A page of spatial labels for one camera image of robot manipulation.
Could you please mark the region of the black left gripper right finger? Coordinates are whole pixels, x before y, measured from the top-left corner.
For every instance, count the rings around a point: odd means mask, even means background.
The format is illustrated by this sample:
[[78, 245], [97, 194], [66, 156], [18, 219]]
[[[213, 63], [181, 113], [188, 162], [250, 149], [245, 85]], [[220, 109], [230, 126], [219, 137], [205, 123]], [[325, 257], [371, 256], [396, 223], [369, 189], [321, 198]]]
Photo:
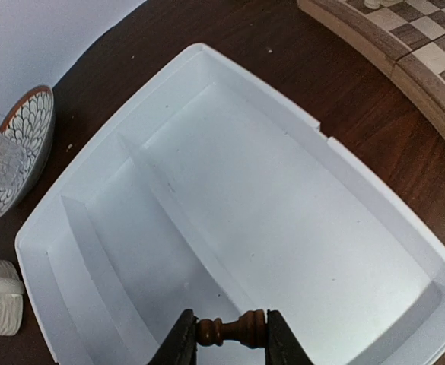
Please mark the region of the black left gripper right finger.
[[267, 312], [266, 364], [313, 365], [283, 315], [277, 310]]

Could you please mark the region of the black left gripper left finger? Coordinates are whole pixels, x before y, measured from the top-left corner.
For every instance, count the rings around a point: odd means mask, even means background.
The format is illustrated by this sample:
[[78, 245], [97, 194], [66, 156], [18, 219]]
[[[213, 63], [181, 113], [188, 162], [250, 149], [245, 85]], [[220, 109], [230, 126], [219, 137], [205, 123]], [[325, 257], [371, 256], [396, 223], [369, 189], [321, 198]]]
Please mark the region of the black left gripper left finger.
[[197, 363], [195, 325], [192, 309], [185, 309], [149, 361], [150, 365], [192, 365]]

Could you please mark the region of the dark pawn sideways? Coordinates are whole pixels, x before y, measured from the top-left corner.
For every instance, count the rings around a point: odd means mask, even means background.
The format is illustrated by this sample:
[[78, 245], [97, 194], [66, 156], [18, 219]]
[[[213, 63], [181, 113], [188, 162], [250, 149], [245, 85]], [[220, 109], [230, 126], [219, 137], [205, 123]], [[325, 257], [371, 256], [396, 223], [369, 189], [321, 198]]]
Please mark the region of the dark pawn sideways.
[[237, 321], [223, 323], [220, 318], [201, 319], [196, 324], [195, 339], [204, 347], [221, 347], [225, 341], [236, 341], [250, 349], [265, 348], [267, 325], [262, 309], [250, 310]]

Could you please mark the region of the white plastic compartment tray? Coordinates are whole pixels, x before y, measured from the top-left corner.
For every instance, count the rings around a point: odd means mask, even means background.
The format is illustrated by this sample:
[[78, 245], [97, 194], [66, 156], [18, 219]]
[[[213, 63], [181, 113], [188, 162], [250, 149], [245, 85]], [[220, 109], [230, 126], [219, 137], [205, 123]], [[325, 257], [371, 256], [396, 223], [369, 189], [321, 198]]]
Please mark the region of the white plastic compartment tray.
[[180, 313], [276, 309], [315, 364], [432, 364], [445, 246], [299, 106], [202, 43], [84, 146], [15, 247], [59, 364], [144, 364]]

